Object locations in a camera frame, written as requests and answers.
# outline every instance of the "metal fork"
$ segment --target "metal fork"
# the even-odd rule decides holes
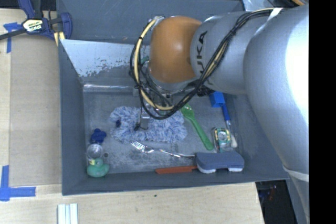
[[[169,152],[169,151],[166,151],[166,150],[162,150],[160,148],[153,148],[153,147],[150,147],[150,146],[143,145],[143,144],[139,143],[138,141],[132,141],[131,145],[134,146],[135,148],[137,148],[138,150],[144,152],[144,153],[152,153],[154,151],[158,151],[158,152],[169,154],[171,156],[175,156],[175,157],[178,157],[178,158],[189,158],[189,159],[192,159],[192,158],[195,157],[194,154],[172,153],[172,152]]]

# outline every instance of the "yellow cable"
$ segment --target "yellow cable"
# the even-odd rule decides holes
[[[250,12],[250,14],[258,13],[258,12],[265,11],[265,10],[273,10],[273,9],[274,9],[274,8],[262,8],[262,9],[258,9],[258,10],[255,10],[255,11],[253,11],[253,12]],[[205,77],[207,77],[207,76],[209,75],[209,73],[211,73],[211,72],[213,71],[213,69],[214,69],[215,66],[216,66],[216,64],[215,64],[214,62],[218,61],[218,60],[221,58],[221,56],[223,55],[224,50],[225,50],[225,48],[227,47],[227,45],[228,45],[228,44],[226,43],[226,44],[221,48],[221,50],[218,52],[218,54],[216,55],[214,61],[211,63],[211,65],[210,65],[210,67],[209,67],[207,73],[205,73],[205,75],[204,75]]]
[[[58,39],[65,39],[65,35],[63,32],[55,32],[54,38],[55,38],[56,45],[58,47]]]
[[[140,35],[137,45],[135,47],[135,51],[134,51],[134,76],[135,79],[137,81],[137,83],[140,84],[140,80],[139,80],[139,70],[138,70],[138,57],[139,57],[139,51],[140,51],[140,47],[142,44],[142,39],[145,37],[145,35],[147,34],[147,32],[149,31],[149,29],[156,23],[156,19],[151,20],[151,22],[145,27],[144,31],[142,32],[142,34]],[[161,105],[157,105],[154,104],[152,102],[152,100],[150,100],[148,98],[148,96],[145,94],[145,92],[141,89],[141,95],[142,97],[146,100],[146,102],[152,106],[153,108],[158,108],[160,110],[172,110],[174,108],[174,106],[161,106]]]

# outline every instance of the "gray bin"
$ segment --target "gray bin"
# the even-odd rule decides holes
[[[74,28],[71,39],[59,45],[63,195],[288,178],[245,95],[226,95],[228,109],[237,131],[237,151],[245,160],[242,172],[232,173],[219,169],[213,174],[194,170],[191,173],[159,175],[155,173],[155,168],[193,163],[190,160],[179,162],[178,158],[167,158],[159,154],[153,155],[154,157],[145,156],[130,145],[118,144],[119,142],[113,142],[108,137],[107,140],[112,143],[107,147],[112,164],[110,173],[101,178],[89,177],[86,173],[85,152],[88,136],[93,129],[104,129],[109,136],[111,123],[108,117],[113,108],[120,105],[140,106],[140,103],[132,95],[134,82],[128,76],[127,64],[107,66],[101,72],[87,74],[76,69],[81,61],[87,61],[91,57],[85,55],[85,50],[80,50],[81,46],[95,46],[97,53],[105,53],[108,44],[130,46],[135,43],[147,21],[154,16],[184,15],[204,21],[212,15],[241,9],[239,2],[225,0],[57,0],[57,12],[69,12]],[[145,45],[149,43],[149,38],[150,35],[144,40]],[[76,56],[68,54],[67,50],[68,46],[74,45],[79,48]],[[221,109],[212,108],[208,97],[194,97],[190,104],[201,126],[211,138],[211,129],[224,125]],[[188,121],[185,121],[185,125],[188,136],[175,145],[175,149],[183,152],[202,151],[202,144],[192,126]]]

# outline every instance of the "green spoon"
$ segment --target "green spoon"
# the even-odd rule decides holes
[[[206,133],[203,131],[202,127],[199,125],[199,123],[196,121],[195,118],[195,113],[194,110],[191,108],[191,106],[189,104],[186,104],[184,107],[182,107],[180,109],[180,111],[182,112],[182,114],[189,119],[192,124],[194,125],[199,137],[201,138],[205,148],[207,150],[213,150],[214,149],[214,145],[213,143],[211,143],[210,139],[207,137]]]

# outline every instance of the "blue mop head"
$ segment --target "blue mop head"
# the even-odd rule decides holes
[[[110,115],[112,128],[110,134],[122,143],[131,140],[174,143],[183,140],[187,135],[183,114],[177,111],[165,120],[149,119],[148,129],[134,127],[139,121],[140,108],[121,106]]]

